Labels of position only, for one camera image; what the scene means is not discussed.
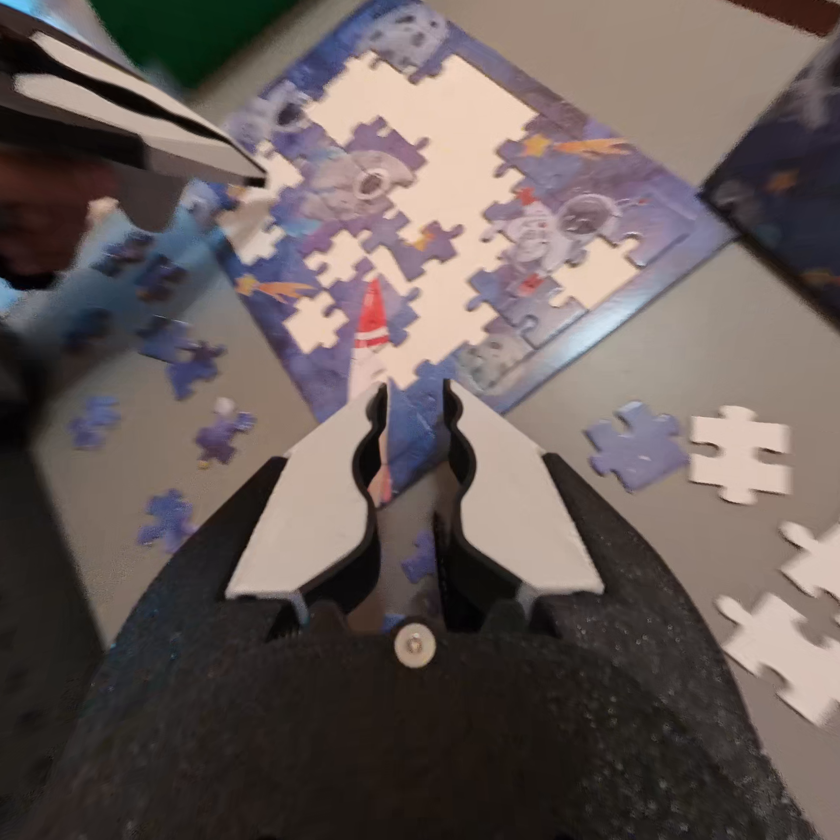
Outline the blue puzzle pieces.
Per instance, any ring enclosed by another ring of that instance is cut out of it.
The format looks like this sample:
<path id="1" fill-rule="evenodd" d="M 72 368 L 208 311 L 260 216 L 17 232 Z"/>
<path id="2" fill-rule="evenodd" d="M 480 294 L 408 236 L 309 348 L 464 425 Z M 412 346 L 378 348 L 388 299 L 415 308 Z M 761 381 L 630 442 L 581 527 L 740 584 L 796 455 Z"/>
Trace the blue puzzle pieces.
<path id="1" fill-rule="evenodd" d="M 320 422 L 375 383 L 388 385 L 390 420 L 390 463 L 393 496 L 402 492 L 422 475 L 438 457 L 434 454 L 436 429 L 442 423 L 439 407 L 440 387 L 445 379 L 458 378 L 484 399 L 498 403 L 497 411 L 508 409 L 501 403 L 515 404 L 511 388 L 526 380 L 537 382 L 548 374 L 526 372 L 526 363 L 534 361 L 537 350 L 554 346 L 571 325 L 592 316 L 604 322 L 606 304 L 618 292 L 632 291 L 642 270 L 629 258 L 630 243 L 614 247 L 598 235 L 583 245 L 580 260 L 571 258 L 572 242 L 559 236 L 565 262 L 555 266 L 541 258 L 515 261 L 510 248 L 499 258 L 493 270 L 477 269 L 461 286 L 470 293 L 469 301 L 458 303 L 459 291 L 454 280 L 435 280 L 433 291 L 442 297 L 435 303 L 435 324 L 439 340 L 425 350 L 409 339 L 410 327 L 419 322 L 417 300 L 432 300 L 421 292 L 415 270 L 423 267 L 414 257 L 437 257 L 432 244 L 451 245 L 444 241 L 444 231 L 429 225 L 423 237 L 409 244 L 403 254 L 402 268 L 397 262 L 380 265 L 371 259 L 350 234 L 339 234 L 337 245 L 328 256 L 358 257 L 344 266 L 346 277 L 335 272 L 341 266 L 324 264 L 312 273 L 312 267 L 300 262 L 297 252 L 281 248 L 281 256 L 298 262 L 283 263 L 286 274 L 276 279 L 240 272 L 235 278 L 236 293 L 252 310 L 256 320 L 263 319 L 266 335 L 280 342 L 277 351 L 286 361 L 289 376 L 296 378 L 301 393 L 306 392 L 312 411 Z M 429 272 L 417 277 L 430 277 Z M 449 326 L 454 338 L 441 332 L 439 321 L 444 304 L 455 306 Z M 468 316 L 487 314 L 481 332 L 467 330 Z M 150 359 L 165 362 L 174 399 L 185 400 L 199 381 L 211 381 L 217 375 L 217 359 L 225 348 L 190 339 L 189 325 L 183 321 L 155 315 L 137 332 L 139 352 Z M 645 404 L 630 402 L 618 409 L 626 432 L 619 433 L 610 422 L 598 422 L 585 430 L 595 447 L 590 458 L 600 475 L 614 473 L 627 491 L 640 490 L 681 469 L 688 457 L 679 446 L 679 424 L 671 415 L 655 415 Z M 196 463 L 205 469 L 213 463 L 227 465 L 235 456 L 236 435 L 246 434 L 255 425 L 252 413 L 237 409 L 234 402 L 219 397 L 213 409 L 213 421 L 200 428 L 194 437 Z M 139 544 L 163 541 L 172 553 L 196 529 L 191 516 L 193 506 L 182 493 L 168 490 L 152 497 Z"/>

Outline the green storage box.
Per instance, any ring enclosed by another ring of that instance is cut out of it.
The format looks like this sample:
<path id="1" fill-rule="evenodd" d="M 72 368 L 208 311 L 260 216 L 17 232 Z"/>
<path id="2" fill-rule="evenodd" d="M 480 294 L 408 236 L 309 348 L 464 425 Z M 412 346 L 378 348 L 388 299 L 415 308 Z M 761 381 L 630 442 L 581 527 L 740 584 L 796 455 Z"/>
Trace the green storage box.
<path id="1" fill-rule="evenodd" d="M 92 1 L 122 53 L 141 70 L 161 70 L 199 87 L 272 25 L 312 5 L 303 1 Z"/>

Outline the person's left hand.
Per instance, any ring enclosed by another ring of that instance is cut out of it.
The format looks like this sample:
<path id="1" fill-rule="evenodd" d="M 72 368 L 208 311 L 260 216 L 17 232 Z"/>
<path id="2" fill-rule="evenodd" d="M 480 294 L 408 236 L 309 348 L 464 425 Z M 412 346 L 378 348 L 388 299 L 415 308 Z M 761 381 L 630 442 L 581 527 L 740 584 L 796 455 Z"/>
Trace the person's left hand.
<path id="1" fill-rule="evenodd" d="M 2 279 L 16 291 L 47 289 L 73 266 L 90 204 L 117 189 L 107 162 L 2 149 Z"/>

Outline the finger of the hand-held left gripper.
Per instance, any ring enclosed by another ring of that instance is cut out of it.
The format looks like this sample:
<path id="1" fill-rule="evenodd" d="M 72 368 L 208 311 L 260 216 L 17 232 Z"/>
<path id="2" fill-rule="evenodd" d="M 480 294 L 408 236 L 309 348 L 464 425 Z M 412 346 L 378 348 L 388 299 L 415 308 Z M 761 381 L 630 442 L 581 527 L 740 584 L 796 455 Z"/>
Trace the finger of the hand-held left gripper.
<path id="1" fill-rule="evenodd" d="M 202 124 L 188 129 L 172 115 L 138 112 L 55 75 L 12 76 L 12 105 L 31 113 L 49 109 L 66 121 L 89 119 L 97 127 L 134 134 L 160 174 L 241 186 L 265 184 L 265 168 L 223 133 Z"/>
<path id="2" fill-rule="evenodd" d="M 174 122 L 188 129 L 197 127 L 199 124 L 205 125 L 209 131 L 223 133 L 257 162 L 252 154 L 225 131 L 200 117 L 186 105 L 133 71 L 124 69 L 105 56 L 101 56 L 61 33 L 52 34 L 46 29 L 34 29 L 25 36 L 25 74 L 30 73 L 51 74 L 76 82 L 112 102 L 125 105 L 138 112 L 153 116 L 171 115 Z"/>

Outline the brown wooden plank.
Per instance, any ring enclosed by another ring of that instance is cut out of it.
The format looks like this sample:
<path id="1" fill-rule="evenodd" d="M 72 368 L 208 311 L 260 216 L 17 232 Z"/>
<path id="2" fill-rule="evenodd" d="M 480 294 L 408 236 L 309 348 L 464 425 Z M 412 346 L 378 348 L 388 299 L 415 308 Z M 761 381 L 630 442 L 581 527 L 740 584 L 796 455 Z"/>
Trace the brown wooden plank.
<path id="1" fill-rule="evenodd" d="M 727 1 L 751 13 L 819 38 L 838 26 L 839 2 L 834 1 Z"/>

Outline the scattered white puzzle pieces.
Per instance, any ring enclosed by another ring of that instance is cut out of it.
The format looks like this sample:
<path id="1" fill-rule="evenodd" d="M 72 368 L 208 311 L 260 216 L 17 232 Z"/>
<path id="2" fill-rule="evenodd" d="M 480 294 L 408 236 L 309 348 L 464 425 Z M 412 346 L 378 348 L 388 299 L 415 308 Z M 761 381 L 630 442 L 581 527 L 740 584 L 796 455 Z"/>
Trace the scattered white puzzle pieces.
<path id="1" fill-rule="evenodd" d="M 791 493 L 790 468 L 761 459 L 762 453 L 791 452 L 787 426 L 762 423 L 745 407 L 723 406 L 718 416 L 692 417 L 689 440 L 717 450 L 715 455 L 690 457 L 689 479 L 717 487 L 723 500 L 750 505 L 759 492 Z M 838 524 L 817 537 L 808 528 L 785 521 L 780 533 L 797 548 L 781 567 L 782 575 L 804 595 L 828 595 L 838 602 Z M 819 728 L 830 723 L 839 704 L 838 639 L 826 636 L 818 643 L 812 641 L 804 635 L 805 617 L 772 593 L 751 607 L 720 595 L 715 606 L 732 625 L 724 653 L 752 676 L 769 672 L 779 677 L 778 698 L 804 720 Z"/>

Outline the grey desk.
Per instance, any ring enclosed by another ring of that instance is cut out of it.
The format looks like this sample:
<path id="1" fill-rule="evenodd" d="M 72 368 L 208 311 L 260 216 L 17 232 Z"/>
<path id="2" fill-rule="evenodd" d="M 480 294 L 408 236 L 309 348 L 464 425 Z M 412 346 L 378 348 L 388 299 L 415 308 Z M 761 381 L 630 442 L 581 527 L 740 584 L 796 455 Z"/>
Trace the grey desk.
<path id="1" fill-rule="evenodd" d="M 543 85 L 700 184 L 818 50 L 817 37 L 728 2 L 431 2 Z M 215 276 L 184 315 L 227 346 L 217 392 L 256 414 L 229 467 L 195 467 L 193 436 L 214 401 L 206 384 L 177 405 L 161 365 L 124 351 L 51 403 L 34 455 L 58 510 L 101 639 L 108 644 L 161 569 L 135 542 L 148 498 L 176 488 L 205 520 L 270 456 L 314 422 L 244 307 Z M 630 400 L 683 423 L 719 406 L 787 424 L 793 492 L 752 506 L 676 475 L 628 494 L 586 460 L 582 430 Z M 838 515 L 838 331 L 740 245 L 615 331 L 517 407 L 511 421 L 562 455 L 642 533 L 724 640 L 714 599 L 750 606 L 773 592 L 837 635 L 826 595 L 803 594 L 779 566 L 793 521 L 822 533 Z"/>

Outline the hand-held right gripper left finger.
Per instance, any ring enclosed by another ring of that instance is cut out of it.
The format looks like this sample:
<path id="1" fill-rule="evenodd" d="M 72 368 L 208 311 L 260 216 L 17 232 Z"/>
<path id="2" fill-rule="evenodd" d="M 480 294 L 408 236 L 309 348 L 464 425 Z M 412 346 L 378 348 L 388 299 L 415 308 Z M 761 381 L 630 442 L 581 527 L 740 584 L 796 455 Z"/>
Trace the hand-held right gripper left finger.
<path id="1" fill-rule="evenodd" d="M 387 386 L 375 383 L 282 457 L 280 475 L 226 585 L 228 601 L 289 604 L 309 620 L 312 593 L 371 554 Z"/>

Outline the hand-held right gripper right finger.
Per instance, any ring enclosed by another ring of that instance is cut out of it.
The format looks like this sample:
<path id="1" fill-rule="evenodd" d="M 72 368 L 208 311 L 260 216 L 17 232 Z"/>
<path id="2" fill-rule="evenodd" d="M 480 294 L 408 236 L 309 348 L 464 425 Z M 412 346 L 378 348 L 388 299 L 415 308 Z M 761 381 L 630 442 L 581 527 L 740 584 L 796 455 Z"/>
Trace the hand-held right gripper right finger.
<path id="1" fill-rule="evenodd" d="M 443 385 L 448 463 L 458 490 L 445 555 L 475 609 L 602 595 L 605 584 L 546 462 L 548 453 L 453 380 Z"/>

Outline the illustrated puzzle box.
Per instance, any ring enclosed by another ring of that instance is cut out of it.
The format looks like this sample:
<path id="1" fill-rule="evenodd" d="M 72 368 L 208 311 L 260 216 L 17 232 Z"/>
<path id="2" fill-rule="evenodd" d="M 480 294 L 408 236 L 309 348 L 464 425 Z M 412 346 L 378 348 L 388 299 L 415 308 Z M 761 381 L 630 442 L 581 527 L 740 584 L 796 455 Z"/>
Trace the illustrated puzzle box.
<path id="1" fill-rule="evenodd" d="M 701 195 L 838 327 L 838 28 L 709 174 Z"/>

